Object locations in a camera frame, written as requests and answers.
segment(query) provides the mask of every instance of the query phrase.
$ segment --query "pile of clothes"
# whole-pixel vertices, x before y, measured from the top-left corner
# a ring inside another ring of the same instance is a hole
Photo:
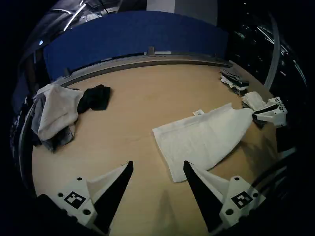
[[[111,88],[98,85],[85,92],[48,84],[38,90],[34,100],[31,129],[39,142],[54,152],[58,146],[69,143],[74,138],[75,122],[79,114],[89,108],[105,110]]]
[[[233,67],[221,69],[220,73],[221,82],[227,84],[234,93],[240,97],[247,93],[249,82],[244,80]]]

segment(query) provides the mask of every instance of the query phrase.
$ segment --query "folded clothes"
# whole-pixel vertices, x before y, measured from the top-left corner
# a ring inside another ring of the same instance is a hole
[[[77,107],[83,92],[57,84],[48,84],[41,88],[35,97],[41,93],[44,94],[46,101],[41,114],[38,137],[45,141],[77,120],[79,116]]]
[[[221,69],[220,73],[221,82],[228,84],[234,93],[240,97],[247,93],[249,82],[243,80],[233,67]]]
[[[254,111],[261,110],[266,106],[266,103],[257,92],[246,93],[242,100]]]
[[[244,80],[233,67],[221,69],[220,73],[234,85],[237,85],[240,88],[249,86],[249,82]]]
[[[231,103],[198,116],[153,129],[174,182],[186,180],[185,160],[204,170],[213,168],[239,143],[253,111],[235,110]]]
[[[86,112],[89,108],[96,111],[106,110],[110,95],[111,88],[104,85],[88,88],[78,104],[78,113]]]
[[[43,109],[46,103],[46,97],[42,93],[37,96],[37,103],[35,109],[32,113],[33,121],[31,125],[31,129],[33,132],[38,135],[39,126],[41,123],[41,117],[43,113]],[[48,150],[54,152],[58,146],[63,146],[69,143],[74,138],[75,126],[74,124],[63,128],[57,134],[55,134],[52,138],[47,140],[39,140]]]

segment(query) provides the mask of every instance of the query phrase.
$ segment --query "round table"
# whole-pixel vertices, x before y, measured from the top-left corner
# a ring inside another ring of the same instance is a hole
[[[270,94],[249,73],[234,65],[265,101]],[[99,84],[113,90],[108,108],[79,115],[75,139],[53,154],[33,149],[37,195],[56,194],[78,176],[93,179],[128,161],[134,172],[113,219],[110,235],[207,235],[207,228],[187,181],[174,183],[152,129],[241,98],[220,82],[220,68],[205,65],[159,65],[96,76],[69,87],[85,90]],[[241,142],[211,173],[253,180],[277,159],[275,127],[251,124]]]

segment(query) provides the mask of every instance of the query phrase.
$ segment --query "blue divider panel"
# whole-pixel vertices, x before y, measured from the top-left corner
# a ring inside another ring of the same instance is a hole
[[[75,70],[100,60],[156,51],[193,52],[223,58],[228,34],[190,17],[158,11],[111,14],[67,30],[44,49],[51,81],[64,68]]]

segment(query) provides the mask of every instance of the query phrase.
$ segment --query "white cloth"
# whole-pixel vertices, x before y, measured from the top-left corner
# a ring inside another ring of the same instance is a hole
[[[37,95],[40,93],[44,93],[46,97],[38,129],[38,137],[44,141],[52,138],[77,120],[77,107],[83,92],[64,88],[57,84],[48,84],[41,88]]]
[[[257,92],[246,93],[242,97],[242,100],[245,104],[247,104],[254,111],[261,110],[266,106],[266,103],[264,102],[264,100],[261,98],[261,96]]]
[[[253,111],[235,110],[231,103],[199,116],[153,129],[174,182],[186,180],[185,160],[209,170],[239,143],[252,122]]]

